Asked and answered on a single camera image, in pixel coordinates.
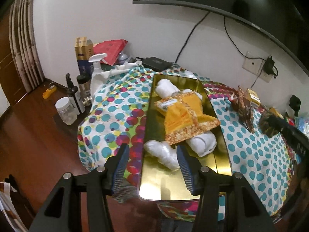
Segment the yellow cigarette box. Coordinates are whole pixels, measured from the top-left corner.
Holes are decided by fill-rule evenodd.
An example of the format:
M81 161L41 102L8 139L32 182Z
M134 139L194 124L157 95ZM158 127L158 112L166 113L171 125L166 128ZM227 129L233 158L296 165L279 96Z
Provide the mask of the yellow cigarette box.
M261 101L257 93L251 89L246 89L245 93L246 99L251 103L253 108L258 108L261 104Z

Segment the white towel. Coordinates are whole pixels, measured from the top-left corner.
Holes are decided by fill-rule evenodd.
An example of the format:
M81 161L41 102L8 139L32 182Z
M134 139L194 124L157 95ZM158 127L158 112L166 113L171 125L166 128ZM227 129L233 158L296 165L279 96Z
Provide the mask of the white towel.
M155 93L160 98L166 98L179 92L180 90L168 79L161 79L155 87Z
M186 143L199 157L212 153L217 146L216 137L211 131L194 136L188 139Z

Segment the green red box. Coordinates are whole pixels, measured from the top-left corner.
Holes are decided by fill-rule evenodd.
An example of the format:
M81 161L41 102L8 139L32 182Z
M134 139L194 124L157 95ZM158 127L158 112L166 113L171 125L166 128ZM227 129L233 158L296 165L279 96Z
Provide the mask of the green red box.
M291 118L289 116L285 116L284 117L284 120L291 126L295 126L295 121L294 121L294 118Z

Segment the black plug adapter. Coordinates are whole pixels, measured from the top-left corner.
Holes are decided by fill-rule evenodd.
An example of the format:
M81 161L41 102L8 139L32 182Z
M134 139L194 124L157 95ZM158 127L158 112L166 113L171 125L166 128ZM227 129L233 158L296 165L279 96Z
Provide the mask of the black plug adapter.
M274 60L272 59L272 56L268 56L266 59L264 65L263 65L263 71L267 75L272 75L274 78L277 78L279 75L277 67L274 65Z

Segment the yellow orange snack packet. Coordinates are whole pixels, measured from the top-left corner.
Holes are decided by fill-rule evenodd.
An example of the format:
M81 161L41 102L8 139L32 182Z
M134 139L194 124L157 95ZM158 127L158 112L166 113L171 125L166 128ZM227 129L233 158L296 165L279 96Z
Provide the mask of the yellow orange snack packet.
M208 122L203 123L197 122L196 118L190 118L190 122L184 118L182 118L181 121L172 124L166 124L164 122L165 141L169 145L174 145L204 132L208 132L220 125L220 121L217 118L210 115L207 115L207 117Z

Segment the white plastic shopping bag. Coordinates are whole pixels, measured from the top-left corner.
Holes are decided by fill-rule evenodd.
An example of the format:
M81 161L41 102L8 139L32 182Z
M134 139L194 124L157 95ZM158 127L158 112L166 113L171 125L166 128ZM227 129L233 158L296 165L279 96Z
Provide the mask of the white plastic shopping bag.
M19 217L10 195L17 192L9 183L1 182L1 214L4 215L10 229L27 232L28 229Z

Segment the clear plastic bundle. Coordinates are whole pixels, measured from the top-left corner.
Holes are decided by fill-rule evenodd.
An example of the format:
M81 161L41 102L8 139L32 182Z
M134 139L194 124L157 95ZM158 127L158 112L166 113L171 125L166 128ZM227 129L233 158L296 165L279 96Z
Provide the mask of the clear plastic bundle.
M179 170L176 150L166 141L149 140L143 145L146 152L156 157L158 162L171 171Z

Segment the white wall socket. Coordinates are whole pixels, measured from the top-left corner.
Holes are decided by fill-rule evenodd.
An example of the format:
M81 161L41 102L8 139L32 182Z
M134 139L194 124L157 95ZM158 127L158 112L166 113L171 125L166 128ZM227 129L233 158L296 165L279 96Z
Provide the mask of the white wall socket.
M243 69L250 72L253 75L258 76L259 78L269 83L273 79L273 75L266 74L263 71L264 61L262 59L257 59L255 55L251 52L246 52L246 58L244 59Z

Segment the polka dot tablecloth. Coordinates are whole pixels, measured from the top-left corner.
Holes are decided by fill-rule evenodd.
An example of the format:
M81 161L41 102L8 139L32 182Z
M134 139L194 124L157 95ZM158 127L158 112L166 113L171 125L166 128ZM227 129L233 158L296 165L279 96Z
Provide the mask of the polka dot tablecloth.
M232 172L241 172L255 190L269 215L283 206L291 181L290 152L281 135L271 138L259 128L248 131L239 116L228 107L227 98L234 88L201 77L178 65L166 75L195 78L201 81L221 122ZM121 144L130 146L130 160L121 190L115 199L123 203L137 196L140 179L144 128L154 72L135 67L129 72L107 79L95 93L94 102L77 132L78 151L82 165L88 170L103 165L117 154Z

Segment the small white round bottle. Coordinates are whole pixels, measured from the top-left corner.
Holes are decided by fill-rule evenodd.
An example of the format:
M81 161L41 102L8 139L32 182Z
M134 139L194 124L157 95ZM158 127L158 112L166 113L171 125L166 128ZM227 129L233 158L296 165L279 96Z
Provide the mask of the small white round bottle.
M123 65L126 60L128 59L128 55L126 55L125 53L121 52L118 56L118 59L117 59L117 63L119 65Z

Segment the white cloth under tablecloth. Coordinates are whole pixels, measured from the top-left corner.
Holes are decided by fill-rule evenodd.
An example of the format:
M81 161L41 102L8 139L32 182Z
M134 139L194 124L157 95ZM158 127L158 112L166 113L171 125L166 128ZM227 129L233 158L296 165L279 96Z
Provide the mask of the white cloth under tablecloth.
M99 89L107 83L109 78L123 73L127 73L134 67L142 66L142 61L139 60L134 63L125 62L125 64L123 65L116 65L115 69L111 69L109 71L99 71L99 69L94 69L90 86L91 97L94 97L95 93L97 93Z

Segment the brown wooden door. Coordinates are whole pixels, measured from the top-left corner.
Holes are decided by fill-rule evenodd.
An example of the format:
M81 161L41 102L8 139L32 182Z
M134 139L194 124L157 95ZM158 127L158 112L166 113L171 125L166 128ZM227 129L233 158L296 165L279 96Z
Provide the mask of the brown wooden door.
M1 18L0 35L1 87L10 105L14 106L27 93L16 70L9 44L9 10Z

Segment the clear jar white lid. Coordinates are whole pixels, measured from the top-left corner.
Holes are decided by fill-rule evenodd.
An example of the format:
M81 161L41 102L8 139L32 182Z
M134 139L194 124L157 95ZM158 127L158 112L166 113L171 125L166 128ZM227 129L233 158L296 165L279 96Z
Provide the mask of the clear jar white lid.
M62 119L68 126L72 125L77 120L77 114L68 97L62 97L55 103L55 108Z

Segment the tan cardboard box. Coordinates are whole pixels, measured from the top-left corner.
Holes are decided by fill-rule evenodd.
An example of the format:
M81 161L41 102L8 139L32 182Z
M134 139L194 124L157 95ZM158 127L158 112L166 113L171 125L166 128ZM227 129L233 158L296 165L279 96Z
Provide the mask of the tan cardboard box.
M93 65L88 60L94 55L92 41L87 37L76 37L74 49L80 74L87 73L91 76Z

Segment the brown patterned snack packet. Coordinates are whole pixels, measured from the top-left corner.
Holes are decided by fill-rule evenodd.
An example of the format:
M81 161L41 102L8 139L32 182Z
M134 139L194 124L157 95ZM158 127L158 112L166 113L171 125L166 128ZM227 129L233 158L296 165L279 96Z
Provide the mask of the brown patterned snack packet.
M238 86L238 93L230 97L234 111L238 112L239 122L243 124L250 133L254 133L254 113L250 101L246 98L243 89Z

